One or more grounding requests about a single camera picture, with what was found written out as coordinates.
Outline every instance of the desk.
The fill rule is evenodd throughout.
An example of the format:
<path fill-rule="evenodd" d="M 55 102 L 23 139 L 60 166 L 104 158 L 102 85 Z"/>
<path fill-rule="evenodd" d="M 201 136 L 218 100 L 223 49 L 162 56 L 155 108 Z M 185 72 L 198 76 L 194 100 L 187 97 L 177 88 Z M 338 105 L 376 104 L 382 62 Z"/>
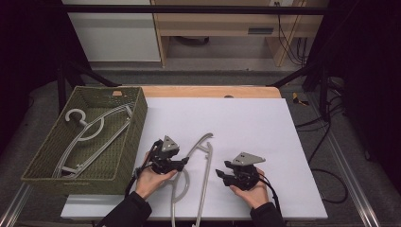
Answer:
<path fill-rule="evenodd" d="M 181 151 L 174 160 L 183 158 L 207 132 L 214 134 L 213 138 L 207 140 L 212 144 L 214 152 L 202 212 L 203 220 L 250 218 L 246 203 L 225 187 L 215 173 L 216 168 L 228 173 L 223 162 L 233 160 L 240 151 L 267 159 L 265 163 L 256 166 L 265 170 L 277 192 L 285 219 L 327 218 L 287 103 L 280 98 L 276 88 L 143 88 L 148 102 L 148 114 L 135 166 L 142 164 L 145 150 L 149 150 L 153 142 L 165 134 L 180 145 Z M 258 94 L 261 91 L 266 93 L 261 96 Z M 160 97 L 165 96 L 163 93 L 168 93 L 168 97 Z M 246 98 L 216 98 L 227 95 Z M 195 219 L 197 216 L 205 164 L 204 154 L 194 152 L 186 165 L 191 183 L 186 196 L 176 204 L 176 220 Z M 169 219 L 170 196 L 171 187 L 166 186 L 148 199 L 153 209 L 149 219 Z M 61 216 L 101 219 L 122 200 L 123 196 L 118 195 L 70 195 Z"/>

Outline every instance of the cabinet panel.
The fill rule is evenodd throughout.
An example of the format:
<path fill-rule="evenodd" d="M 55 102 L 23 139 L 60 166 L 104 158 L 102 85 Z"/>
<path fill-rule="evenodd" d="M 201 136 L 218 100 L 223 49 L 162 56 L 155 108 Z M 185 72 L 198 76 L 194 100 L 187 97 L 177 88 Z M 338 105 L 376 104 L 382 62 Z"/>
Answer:
<path fill-rule="evenodd" d="M 64 4 L 149 5 L 147 0 L 63 0 Z M 160 61 L 153 16 L 69 13 L 89 61 Z"/>

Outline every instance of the black jacket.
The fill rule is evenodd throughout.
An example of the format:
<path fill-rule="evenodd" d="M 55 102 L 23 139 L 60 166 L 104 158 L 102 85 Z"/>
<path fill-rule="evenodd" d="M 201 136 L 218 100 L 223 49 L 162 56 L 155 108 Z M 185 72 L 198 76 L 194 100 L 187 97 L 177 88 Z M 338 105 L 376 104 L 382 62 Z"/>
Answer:
<path fill-rule="evenodd" d="M 141 227 L 151 214 L 150 205 L 132 192 L 118 204 L 96 227 Z M 251 210 L 255 227 L 286 226 L 273 203 L 268 202 Z"/>

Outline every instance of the green woven basket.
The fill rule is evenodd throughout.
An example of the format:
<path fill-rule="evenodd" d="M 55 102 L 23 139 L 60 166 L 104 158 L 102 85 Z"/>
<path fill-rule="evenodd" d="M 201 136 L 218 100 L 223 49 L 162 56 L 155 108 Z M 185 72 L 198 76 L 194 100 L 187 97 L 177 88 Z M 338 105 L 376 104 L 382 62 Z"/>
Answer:
<path fill-rule="evenodd" d="M 134 103 L 128 127 L 76 179 L 52 178 L 53 171 L 74 138 L 82 131 L 81 116 L 65 115 L 71 109 L 86 113 L 85 121 L 92 122 L 100 115 L 120 105 Z M 148 111 L 141 87 L 76 87 L 37 154 L 21 180 L 51 194 L 119 194 L 125 192 Z M 82 164 L 127 121 L 126 112 L 105 117 L 103 130 L 93 139 L 77 142 L 64 166 L 76 168 Z M 83 137 L 94 134 L 100 123 L 94 124 Z"/>

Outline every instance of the black metal pole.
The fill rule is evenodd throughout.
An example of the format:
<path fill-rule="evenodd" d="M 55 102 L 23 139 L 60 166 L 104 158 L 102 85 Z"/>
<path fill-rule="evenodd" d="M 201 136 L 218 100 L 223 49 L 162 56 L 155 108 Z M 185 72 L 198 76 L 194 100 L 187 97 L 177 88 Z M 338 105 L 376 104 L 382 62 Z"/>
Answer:
<path fill-rule="evenodd" d="M 215 14 L 280 14 L 325 15 L 342 13 L 344 9 L 304 7 L 248 6 L 151 6 L 151 5 L 41 5 L 42 10 L 63 10 L 87 13 L 215 13 Z"/>

